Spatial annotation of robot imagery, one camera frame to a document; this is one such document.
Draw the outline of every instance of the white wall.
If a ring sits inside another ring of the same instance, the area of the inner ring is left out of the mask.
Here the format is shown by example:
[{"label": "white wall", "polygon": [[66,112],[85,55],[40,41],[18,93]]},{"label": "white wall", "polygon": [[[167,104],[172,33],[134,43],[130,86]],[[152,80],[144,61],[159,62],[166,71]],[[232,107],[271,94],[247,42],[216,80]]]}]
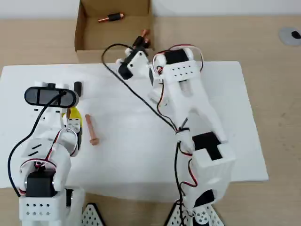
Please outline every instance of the white wall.
[{"label": "white wall", "polygon": [[[0,18],[75,18],[78,5],[79,0],[0,0]],[[153,0],[153,5],[157,16],[301,14],[301,0]]]},{"label": "white wall", "polygon": [[301,14],[301,0],[153,0],[153,7],[158,16]]}]

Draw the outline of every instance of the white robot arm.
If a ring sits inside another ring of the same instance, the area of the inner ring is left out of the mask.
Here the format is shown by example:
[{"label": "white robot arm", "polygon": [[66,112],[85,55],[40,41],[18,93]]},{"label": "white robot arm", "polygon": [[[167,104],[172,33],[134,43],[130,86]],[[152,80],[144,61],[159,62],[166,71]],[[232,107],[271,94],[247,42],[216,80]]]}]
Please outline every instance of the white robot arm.
[{"label": "white robot arm", "polygon": [[[65,186],[70,158],[77,155],[81,142],[81,116],[75,108],[79,96],[66,86],[41,83],[28,88],[24,97],[33,111],[45,112],[22,154],[17,181],[22,225],[79,226],[85,192]],[[67,115],[66,125],[63,115]]]},{"label": "white robot arm", "polygon": [[[164,98],[169,101],[165,103],[173,109],[170,118],[173,118],[179,148],[190,158],[187,176],[191,176],[194,183],[180,183],[179,192],[182,194],[180,201],[191,215],[195,208],[215,203],[224,196],[235,162],[234,152],[221,121],[210,105],[202,84],[203,56],[200,52],[200,66],[194,60],[192,49],[199,50],[192,45],[173,46],[157,53],[152,63],[149,63],[142,47],[128,48],[127,58],[117,61],[118,72],[123,79],[140,76],[150,80],[150,98],[160,102],[162,97],[159,98],[158,93],[160,90],[167,90]],[[191,135],[185,123],[192,111],[209,125],[211,132]]]}]

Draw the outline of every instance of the white sheet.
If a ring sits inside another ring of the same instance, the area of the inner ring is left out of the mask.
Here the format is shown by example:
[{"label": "white sheet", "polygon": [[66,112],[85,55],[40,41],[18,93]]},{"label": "white sheet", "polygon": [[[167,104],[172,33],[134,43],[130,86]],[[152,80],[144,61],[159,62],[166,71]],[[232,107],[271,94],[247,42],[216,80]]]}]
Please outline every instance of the white sheet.
[{"label": "white sheet", "polygon": [[[238,62],[205,62],[202,80],[216,109],[237,162],[232,181],[268,180],[256,125]],[[0,78],[1,156],[0,187],[10,186],[7,158],[12,147],[31,130],[37,117],[26,104],[24,91],[35,81],[83,82],[78,109],[93,116],[100,145],[91,146],[83,123],[82,146],[72,158],[68,185],[87,192],[136,200],[173,202],[177,197],[174,179],[175,136],[161,119],[135,98],[101,64],[6,66]],[[147,80],[127,81],[146,98],[151,87]],[[190,120],[192,131],[206,130]],[[12,160],[16,180],[25,145]],[[187,174],[187,159],[179,158],[179,176]]]}]

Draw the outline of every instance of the open cardboard box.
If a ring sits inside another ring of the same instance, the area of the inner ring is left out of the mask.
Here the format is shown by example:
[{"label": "open cardboard box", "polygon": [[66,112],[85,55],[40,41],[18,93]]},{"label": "open cardboard box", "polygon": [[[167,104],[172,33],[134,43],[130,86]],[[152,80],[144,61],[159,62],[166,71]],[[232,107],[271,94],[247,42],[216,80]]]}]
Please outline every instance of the open cardboard box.
[{"label": "open cardboard box", "polygon": [[[113,13],[124,13],[118,21],[99,23],[99,18]],[[151,41],[147,52],[152,55],[154,46],[153,15],[151,0],[80,0],[75,31],[74,47],[80,63],[99,63],[103,51],[111,44],[123,43],[131,46],[149,29]],[[107,62],[125,58],[124,47],[114,47],[106,53]]]}]

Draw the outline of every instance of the table surface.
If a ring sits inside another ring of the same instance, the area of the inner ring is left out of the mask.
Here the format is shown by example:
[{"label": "table surface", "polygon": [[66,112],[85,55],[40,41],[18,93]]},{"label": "table surface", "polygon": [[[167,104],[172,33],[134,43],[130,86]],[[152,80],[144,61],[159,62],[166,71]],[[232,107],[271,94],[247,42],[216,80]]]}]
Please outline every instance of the table surface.
[{"label": "table surface", "polygon": [[[74,20],[0,20],[0,67],[78,63]],[[156,49],[192,43],[207,61],[241,63],[270,180],[233,183],[215,205],[229,226],[300,224],[301,47],[284,46],[283,26],[301,26],[301,16],[156,18]],[[121,200],[87,194],[106,225],[162,226],[171,203]],[[18,199],[0,189],[0,218],[18,225]]]}]

